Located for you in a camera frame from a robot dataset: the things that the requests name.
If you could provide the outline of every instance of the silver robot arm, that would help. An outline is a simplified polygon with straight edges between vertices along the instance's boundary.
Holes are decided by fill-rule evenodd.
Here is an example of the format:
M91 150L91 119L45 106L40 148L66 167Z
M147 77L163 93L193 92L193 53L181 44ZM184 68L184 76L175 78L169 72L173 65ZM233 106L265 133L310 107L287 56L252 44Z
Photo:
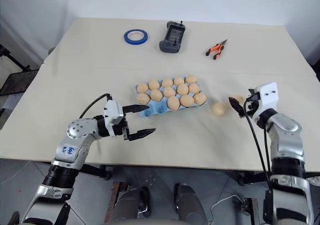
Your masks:
M70 199L73 185L84 165L93 141L103 137L123 135L125 140L146 137L156 129L144 129L130 134L126 113L136 113L148 109L145 105L122 107L107 94L103 115L92 119L79 118L72 121L66 130L63 141L58 145L48 174L39 185L22 221L23 223L66 224L70 206L65 202Z
M264 220L272 224L313 225L314 215L309 182L305 176L305 156L300 137L301 125L277 112L278 88L275 82L249 89L247 114L271 139L271 191L266 192ZM245 116L238 101L230 97L232 107Z

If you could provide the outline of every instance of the egg carton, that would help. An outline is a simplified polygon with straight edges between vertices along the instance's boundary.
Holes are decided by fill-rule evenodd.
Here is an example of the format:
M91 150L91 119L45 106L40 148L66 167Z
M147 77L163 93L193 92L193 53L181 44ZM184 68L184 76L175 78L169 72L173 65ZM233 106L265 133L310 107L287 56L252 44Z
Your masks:
M200 87L200 91L199 93L202 91L201 90L201 86L199 84L199 82L197 81L196 84ZM172 88L175 90L175 92L177 92L177 85L173 84L172 85ZM165 87L161 86L158 90L161 91L162 95L164 94L164 89ZM151 90L148 89L148 91L145 92L145 94L147 94L149 97L150 97L150 93L151 93ZM193 97L195 94L192 93L192 92L189 92L187 95ZM180 98L181 98L181 95L180 94L176 94L175 97L177 97L180 101ZM150 99L150 101L148 102L147 106L149 106L148 109L146 110L143 110L140 112L140 116L141 117L150 117L152 115L155 115L155 114L164 114L164 113L167 113L167 112L171 112L172 109L170 109L167 105L167 101L168 101L168 97L165 97L163 95L163 98L161 99L161 101L154 101L152 99ZM185 107L185 106L182 106L180 104L180 107L178 109L189 109L191 107L198 107L198 106L202 106L204 104L207 104L207 101L205 101L203 104L201 105L198 105L196 103L194 103L192 106L190 107Z

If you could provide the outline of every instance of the gray remote controller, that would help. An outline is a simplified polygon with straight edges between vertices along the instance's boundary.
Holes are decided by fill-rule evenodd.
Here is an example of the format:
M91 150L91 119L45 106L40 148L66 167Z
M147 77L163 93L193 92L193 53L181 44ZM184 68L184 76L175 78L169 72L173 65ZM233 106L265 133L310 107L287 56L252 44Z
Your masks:
M179 52L182 37L186 30L185 25L181 23L177 23L174 21L168 21L166 24L168 28L164 40L159 42L159 48L164 53L175 54Z

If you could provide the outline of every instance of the table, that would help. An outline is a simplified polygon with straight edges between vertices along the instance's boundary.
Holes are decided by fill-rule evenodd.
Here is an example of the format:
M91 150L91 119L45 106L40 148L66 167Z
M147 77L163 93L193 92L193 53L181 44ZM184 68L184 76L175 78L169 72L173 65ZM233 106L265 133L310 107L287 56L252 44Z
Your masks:
M50 161L68 123L101 94L112 93L123 106L131 105L140 82L195 74L207 93L207 105L148 118L129 113L131 133L156 131L131 142L122 137L94 142L86 162L261 171L247 121L231 109L217 117L211 105L232 95L247 97L249 88L276 81L278 111L302 125L306 170L320 171L320 84L283 26L186 21L179 53L169 54L159 50L166 23L76 19L0 132L0 156ZM127 44L123 34L130 29L147 31L148 41ZM218 60L205 56L225 39ZM104 105L100 101L86 117L102 114ZM256 125L255 130L263 150L263 131Z

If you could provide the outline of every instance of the pliers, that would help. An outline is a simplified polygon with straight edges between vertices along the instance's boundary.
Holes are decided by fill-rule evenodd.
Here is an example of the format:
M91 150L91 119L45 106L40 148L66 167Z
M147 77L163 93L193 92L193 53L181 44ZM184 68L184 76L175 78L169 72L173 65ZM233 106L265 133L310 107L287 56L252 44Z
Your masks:
M215 51L215 50L218 50L218 53L213 56L213 60L218 59L218 58L220 57L221 51L225 48L224 45L226 44L227 40L228 40L228 39L224 40L224 41L221 42L221 43L217 43L217 45L215 45L214 47L211 47L211 48L205 53L205 55L206 55L206 56L209 56L209 54L210 54L211 52L213 52L213 51Z

